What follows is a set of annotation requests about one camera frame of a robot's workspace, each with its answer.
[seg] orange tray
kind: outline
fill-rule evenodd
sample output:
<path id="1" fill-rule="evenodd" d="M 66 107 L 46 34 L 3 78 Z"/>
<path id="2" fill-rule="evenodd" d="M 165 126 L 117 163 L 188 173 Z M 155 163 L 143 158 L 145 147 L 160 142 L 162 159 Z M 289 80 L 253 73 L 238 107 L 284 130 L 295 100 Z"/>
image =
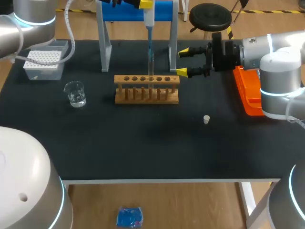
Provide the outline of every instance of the orange tray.
<path id="1" fill-rule="evenodd" d="M 246 113 L 250 116 L 264 116 L 260 91 L 261 82 L 257 71 L 245 71 L 242 66 L 237 66 L 233 73 Z"/>

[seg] robotic arm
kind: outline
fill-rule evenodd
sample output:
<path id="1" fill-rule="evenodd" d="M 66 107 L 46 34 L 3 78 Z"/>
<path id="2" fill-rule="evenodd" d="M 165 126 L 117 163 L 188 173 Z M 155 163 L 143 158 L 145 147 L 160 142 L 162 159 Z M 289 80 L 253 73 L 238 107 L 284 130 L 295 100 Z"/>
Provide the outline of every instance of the robotic arm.
<path id="1" fill-rule="evenodd" d="M 55 36 L 56 0 L 14 0 L 13 4 L 14 13 L 0 17 L 0 58 L 19 48 L 47 45 Z"/>
<path id="2" fill-rule="evenodd" d="M 243 40 L 222 41 L 221 33 L 212 34 L 206 47 L 188 48 L 180 57 L 204 53 L 202 68 L 177 69 L 177 73 L 192 77 L 233 70 L 243 65 L 245 70 L 261 70 L 262 109 L 267 117 L 282 120 L 305 120 L 305 94 L 301 88 L 301 65 L 305 63 L 305 31 L 268 34 Z"/>

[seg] test tube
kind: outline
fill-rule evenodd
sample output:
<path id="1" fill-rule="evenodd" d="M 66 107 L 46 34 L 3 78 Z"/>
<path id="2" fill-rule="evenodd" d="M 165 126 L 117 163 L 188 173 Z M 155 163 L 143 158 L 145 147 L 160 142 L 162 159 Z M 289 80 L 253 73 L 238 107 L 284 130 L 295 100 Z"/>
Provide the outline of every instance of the test tube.
<path id="1" fill-rule="evenodd" d="M 148 50 L 148 77 L 151 77 L 154 75 L 153 69 L 154 69 L 154 54 L 153 54 L 153 51 L 151 49 L 149 49 Z M 149 84 L 148 88 L 153 89 L 153 84 Z"/>

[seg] stool seat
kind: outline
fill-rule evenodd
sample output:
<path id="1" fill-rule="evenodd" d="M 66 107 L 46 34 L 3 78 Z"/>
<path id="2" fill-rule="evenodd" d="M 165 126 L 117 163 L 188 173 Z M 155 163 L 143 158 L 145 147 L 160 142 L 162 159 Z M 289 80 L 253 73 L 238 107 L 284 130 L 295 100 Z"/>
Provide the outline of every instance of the stool seat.
<path id="1" fill-rule="evenodd" d="M 195 28 L 208 32 L 225 30 L 232 22 L 230 11 L 213 3 L 202 3 L 195 6 L 190 11 L 189 19 Z"/>

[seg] blue stand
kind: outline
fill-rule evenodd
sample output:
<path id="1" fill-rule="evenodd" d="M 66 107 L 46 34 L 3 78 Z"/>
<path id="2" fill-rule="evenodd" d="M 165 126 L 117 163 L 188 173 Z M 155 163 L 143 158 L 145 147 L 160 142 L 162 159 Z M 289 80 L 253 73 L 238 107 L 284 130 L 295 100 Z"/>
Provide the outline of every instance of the blue stand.
<path id="1" fill-rule="evenodd" d="M 112 47 L 105 21 L 143 21 L 144 12 L 142 9 L 136 9 L 134 6 L 125 2 L 122 2 L 121 5 L 116 5 L 116 7 L 112 7 L 112 4 L 96 1 L 96 9 L 102 72 L 108 72 Z M 170 70 L 172 72 L 176 71 L 178 9 L 178 0 L 155 2 L 155 21 L 171 21 L 169 60 Z"/>

